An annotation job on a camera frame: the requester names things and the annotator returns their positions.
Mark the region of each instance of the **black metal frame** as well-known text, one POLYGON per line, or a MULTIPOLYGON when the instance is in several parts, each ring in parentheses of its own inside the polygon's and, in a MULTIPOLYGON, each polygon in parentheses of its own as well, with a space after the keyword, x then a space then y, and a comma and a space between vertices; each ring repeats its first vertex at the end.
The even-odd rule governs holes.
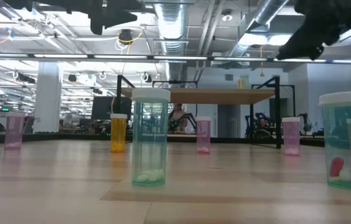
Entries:
POLYGON ((116 105, 114 108, 115 113, 120 113, 121 111, 121 84, 122 81, 124 81, 125 83, 127 83, 127 85, 129 85, 132 88, 135 88, 135 86, 124 76, 122 75, 118 75, 118 86, 116 89, 116 105))
MULTIPOLYGON (((183 84, 183 83, 193 83, 196 85, 196 88, 198 88, 198 82, 199 81, 152 81, 152 88, 155 87, 156 83, 169 83, 169 84, 183 84)), ((196 109, 195 109, 195 117, 198 116, 198 104, 196 103, 196 109)))
MULTIPOLYGON (((295 86, 294 85, 280 85, 280 80, 281 80, 280 77, 276 76, 276 77, 269 79, 267 82, 264 82, 261 85, 252 85, 251 86, 252 89, 260 89, 263 87, 275 88, 275 123, 276 123, 275 144, 276 144, 277 149, 280 149, 281 145, 283 143, 282 135, 281 135, 281 92, 280 92, 281 86, 289 86, 292 88, 292 90, 293 90, 293 114, 294 114, 294 116, 296 116, 295 86)), ((135 86, 132 83, 130 83, 124 76, 118 75, 118 84, 117 84, 118 88, 116 90, 116 108, 115 108, 115 111, 117 113, 119 113, 119 111, 120 111, 119 106, 121 104, 121 84, 122 84, 122 81, 126 82, 130 87, 135 88, 135 86)), ((152 81, 152 87, 154 87, 154 85, 156 83, 172 83, 172 81, 152 81)), ((191 82, 180 81, 180 82, 176 82, 176 83, 194 83, 194 84, 196 84, 196 87, 198 88, 197 81, 191 81, 191 82)), ((257 143, 257 141, 255 141, 255 139, 253 139, 254 113, 255 113, 254 107, 253 107, 253 104, 251 104, 250 105, 250 136, 248 139, 248 142, 250 144, 257 143)), ((270 142, 274 142, 274 141, 260 141, 260 142, 270 143, 270 142)))
MULTIPOLYGON (((271 79, 269 79, 267 82, 264 82, 261 85, 252 85, 252 89, 260 89, 263 87, 268 87, 268 88, 275 88, 275 133, 276 133, 276 148, 280 149, 282 145, 282 133, 281 133, 281 85, 280 85, 281 78, 279 76, 275 76, 271 79)), ((254 111, 254 105, 250 105, 250 141, 253 142, 253 136, 255 133, 255 127, 254 127, 254 122, 255 122, 255 111, 254 111)))

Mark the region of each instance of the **ductwork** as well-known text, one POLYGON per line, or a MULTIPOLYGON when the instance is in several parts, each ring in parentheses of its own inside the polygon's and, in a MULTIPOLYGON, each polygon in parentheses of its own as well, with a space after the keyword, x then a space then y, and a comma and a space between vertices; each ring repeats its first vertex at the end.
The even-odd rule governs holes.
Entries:
MULTIPOLYGON (((246 31, 269 24, 289 0, 261 0, 256 14, 246 31)), ((248 50, 248 45, 236 44, 228 53, 229 57, 242 57, 248 50)))
MULTIPOLYGON (((177 40, 184 38, 185 14, 184 4, 155 4, 158 16, 157 26, 162 39, 177 40)), ((184 55, 185 44, 182 42, 163 41, 162 51, 165 55, 184 55)), ((168 80, 186 81, 187 74, 182 72, 186 63, 166 63, 166 77, 168 80)))

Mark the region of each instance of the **ceiling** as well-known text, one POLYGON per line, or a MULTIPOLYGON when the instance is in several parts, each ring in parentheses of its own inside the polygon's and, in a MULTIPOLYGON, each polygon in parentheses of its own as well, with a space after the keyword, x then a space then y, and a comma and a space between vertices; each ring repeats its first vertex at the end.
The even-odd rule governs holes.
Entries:
MULTIPOLYGON (((241 27, 246 25, 246 21, 255 13, 258 5, 257 0, 188 0, 183 1, 187 8, 186 35, 180 42, 185 43, 185 55, 198 55, 199 43, 202 39, 204 24, 210 21, 209 30, 213 28, 213 37, 209 41, 209 33, 204 37, 204 46, 209 42, 208 55, 226 54, 231 50, 241 38, 241 27), (208 15, 210 4, 214 5, 212 15, 208 15), (216 11, 218 9, 231 9, 232 20, 218 20, 214 24, 216 11)), ((153 5, 147 3, 146 7, 151 9, 153 5)), ((86 14, 73 12, 67 14, 65 11, 56 7, 37 5, 34 13, 26 10, 13 10, 3 2, 0 2, 0 52, 4 53, 27 53, 27 54, 132 54, 132 55, 162 55, 161 37, 158 29, 158 21, 155 14, 146 12, 134 12, 138 20, 119 26, 110 27, 103 31, 103 35, 94 35, 90 30, 90 20, 86 14), (129 46, 119 49, 117 45, 118 34, 122 29, 131 29, 133 38, 136 40, 129 46)), ((293 1, 284 6, 278 15, 273 19, 267 32, 260 30, 256 35, 291 35, 303 22, 304 18, 293 10, 293 1)), ((274 57, 278 52, 277 45, 262 45, 261 47, 250 47, 247 53, 251 57, 274 57)), ((348 34, 343 42, 338 43, 337 47, 328 47, 322 58, 351 58, 351 34, 348 34)), ((86 104, 84 111, 80 114, 87 116, 91 111, 89 100, 95 96, 92 90, 66 89, 69 86, 90 85, 86 81, 70 82, 68 76, 89 75, 93 85, 111 88, 107 94, 114 95, 116 88, 117 75, 123 74, 136 86, 151 86, 141 80, 141 75, 147 73, 153 80, 166 80, 166 63, 122 63, 122 62, 61 62, 64 70, 63 76, 63 97, 62 110, 64 113, 71 111, 67 106, 70 99, 72 103, 86 104)), ((250 63, 250 68, 283 68, 284 72, 291 69, 291 64, 287 63, 250 63)), ((22 73, 35 78, 39 63, 36 61, 16 61, 0 60, 0 85, 19 85, 19 88, 0 88, 0 105, 8 101, 22 104, 26 102, 28 108, 25 111, 33 112, 35 86, 22 88, 27 85, 17 81, 17 73, 22 73)), ((226 73, 221 68, 218 73, 226 73)), ((187 79, 193 80, 195 73, 188 74, 187 79)))

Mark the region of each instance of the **teal plastic container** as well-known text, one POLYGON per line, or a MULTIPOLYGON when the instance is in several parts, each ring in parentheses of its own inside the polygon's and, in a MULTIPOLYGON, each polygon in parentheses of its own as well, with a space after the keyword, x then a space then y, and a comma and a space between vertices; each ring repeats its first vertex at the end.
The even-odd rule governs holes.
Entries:
POLYGON ((324 113, 327 183, 351 190, 351 92, 323 95, 319 104, 324 113))
POLYGON ((132 183, 142 186, 165 184, 170 91, 161 88, 136 88, 132 92, 132 99, 132 183))

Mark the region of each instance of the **white cap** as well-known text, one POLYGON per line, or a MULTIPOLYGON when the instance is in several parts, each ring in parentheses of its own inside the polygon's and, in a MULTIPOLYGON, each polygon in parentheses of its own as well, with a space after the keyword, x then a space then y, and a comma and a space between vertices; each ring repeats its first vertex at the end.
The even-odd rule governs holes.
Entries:
POLYGON ((342 93, 331 93, 319 97, 319 106, 332 103, 351 103, 351 91, 342 93))
POLYGON ((126 114, 111 114, 111 119, 113 118, 119 118, 119 119, 127 119, 126 114))
POLYGON ((282 122, 300 122, 300 118, 282 118, 282 122))
POLYGON ((196 121, 211 121, 212 117, 203 117, 203 116, 199 116, 196 117, 196 121))
POLYGON ((135 88, 131 93, 131 99, 150 98, 170 101, 170 91, 163 88, 135 88))

